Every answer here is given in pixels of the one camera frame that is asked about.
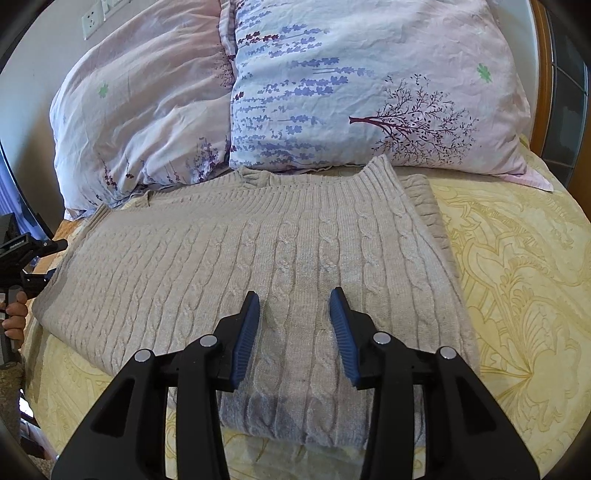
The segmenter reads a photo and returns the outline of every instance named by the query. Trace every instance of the tree print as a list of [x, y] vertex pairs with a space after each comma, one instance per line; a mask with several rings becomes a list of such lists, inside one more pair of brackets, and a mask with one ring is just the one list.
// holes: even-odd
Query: tree print
[[457, 110], [448, 94], [429, 92], [429, 80], [415, 74], [409, 85], [398, 86], [387, 77], [384, 91], [387, 99], [374, 116], [355, 118], [349, 123], [366, 123], [378, 127], [384, 138], [374, 151], [390, 153], [402, 165], [431, 167], [460, 164], [464, 153], [473, 145], [476, 119], [466, 109]]

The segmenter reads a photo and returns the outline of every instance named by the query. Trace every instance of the hand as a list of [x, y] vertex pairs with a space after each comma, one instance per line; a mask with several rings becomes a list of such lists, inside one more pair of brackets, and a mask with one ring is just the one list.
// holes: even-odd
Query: hand
[[6, 336], [15, 341], [17, 348], [20, 348], [22, 341], [25, 339], [25, 318], [28, 313], [27, 294], [20, 291], [17, 293], [16, 302], [11, 303], [6, 309], [6, 315], [9, 318], [2, 322], [2, 328], [6, 330]]

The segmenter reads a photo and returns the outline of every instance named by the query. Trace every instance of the wall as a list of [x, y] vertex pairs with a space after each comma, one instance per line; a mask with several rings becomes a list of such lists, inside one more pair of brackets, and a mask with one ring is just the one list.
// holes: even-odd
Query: wall
[[498, 4], [499, 26], [511, 47], [517, 72], [530, 102], [532, 124], [523, 132], [531, 137], [533, 119], [538, 103], [539, 71], [538, 39], [531, 0], [493, 0]]
[[95, 0], [55, 0], [37, 18], [0, 73], [0, 140], [25, 197], [55, 231], [63, 201], [53, 169], [49, 107], [63, 79], [88, 49], [155, 0], [133, 0], [88, 40], [81, 18]]

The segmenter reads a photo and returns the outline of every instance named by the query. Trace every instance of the blue curtain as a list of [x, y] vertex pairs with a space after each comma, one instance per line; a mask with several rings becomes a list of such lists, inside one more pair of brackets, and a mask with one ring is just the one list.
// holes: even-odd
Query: blue curtain
[[0, 145], [0, 215], [14, 213], [21, 233], [29, 232], [38, 240], [47, 238], [27, 202], [21, 195], [17, 182], [8, 166], [2, 145]]

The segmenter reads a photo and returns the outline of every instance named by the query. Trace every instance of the green leaf print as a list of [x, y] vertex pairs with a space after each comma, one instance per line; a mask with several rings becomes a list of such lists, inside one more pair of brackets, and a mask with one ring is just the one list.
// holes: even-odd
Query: green leaf print
[[107, 93], [109, 93], [109, 84], [103, 83], [103, 86], [99, 89], [99, 97], [105, 98]]
[[480, 74], [480, 78], [482, 80], [484, 80], [486, 83], [492, 83], [492, 75], [487, 66], [479, 63], [476, 70]]

